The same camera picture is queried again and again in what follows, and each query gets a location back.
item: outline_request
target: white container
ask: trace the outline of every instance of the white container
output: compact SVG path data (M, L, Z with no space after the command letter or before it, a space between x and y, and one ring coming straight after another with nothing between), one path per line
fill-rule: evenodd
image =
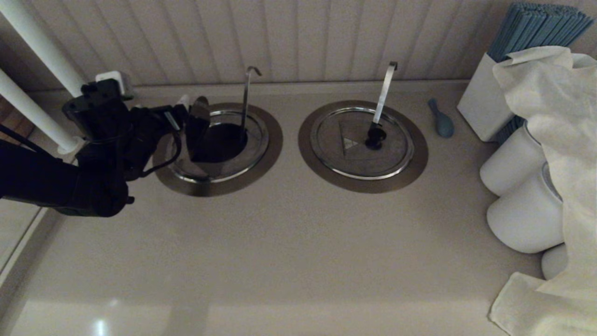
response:
M541 144L529 133L525 122L483 164L481 180L492 193L502 196L526 181L545 162Z
M568 250L566 244L557 245L543 254L541 269L545 280L554 278L566 269L568 265Z
M519 252L537 253L563 243L562 199L547 163L489 206L487 222L501 242Z
M493 76L496 64L488 54L483 55L457 106L482 141L495 141L497 132L514 117L500 84Z

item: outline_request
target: blue spoon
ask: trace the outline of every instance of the blue spoon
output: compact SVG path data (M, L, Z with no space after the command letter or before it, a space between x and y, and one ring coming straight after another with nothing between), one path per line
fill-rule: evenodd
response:
M427 102L433 114L435 114L435 130L444 138L449 138L454 135L454 124L452 119L443 114L438 109L438 102L435 98L429 99Z

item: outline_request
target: beige countertop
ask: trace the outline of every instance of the beige countertop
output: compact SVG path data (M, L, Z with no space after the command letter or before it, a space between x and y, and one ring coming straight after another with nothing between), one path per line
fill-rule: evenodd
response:
M114 218L59 220L1 334L504 335L487 319L491 303L514 271L540 277L540 260L510 250L487 225L496 196L479 168L495 146L457 112L462 85L390 92L386 105L419 127L429 161L418 180L384 194L331 185L299 152L299 127L312 111L377 100L357 86L257 88L251 104L278 120L284 147L243 190L193 198L150 175L129 183L136 202ZM225 95L234 90L205 92L211 103L239 102L242 91ZM174 103L183 91L140 103ZM431 97L454 121L450 139L433 129Z

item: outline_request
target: triangle symbol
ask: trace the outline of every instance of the triangle symbol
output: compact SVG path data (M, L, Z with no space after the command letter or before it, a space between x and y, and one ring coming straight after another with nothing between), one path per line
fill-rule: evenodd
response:
M356 142L356 141L354 141L354 140L351 140L349 138L344 138L344 150L352 148L352 147L354 147L354 146L356 146L358 144L359 143Z

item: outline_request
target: white cylinder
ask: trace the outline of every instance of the white cylinder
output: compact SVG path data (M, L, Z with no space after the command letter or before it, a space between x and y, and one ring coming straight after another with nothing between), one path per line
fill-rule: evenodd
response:
M76 149L78 143L75 138L46 114L2 69L0 69L0 94L57 143L62 152Z
M0 12L21 35L33 52L58 78L73 97L81 95L81 86L86 84L67 57L56 47L37 21L27 12L19 0L0 0Z
M541 145L531 136L525 122L483 164L481 180L492 193L502 196L522 184L545 161Z
M545 280L554 278L566 269L568 265L568 250L566 244L557 245L543 254L541 269Z
M537 253L563 243L562 200L547 163L489 206L487 222L501 242L519 252Z

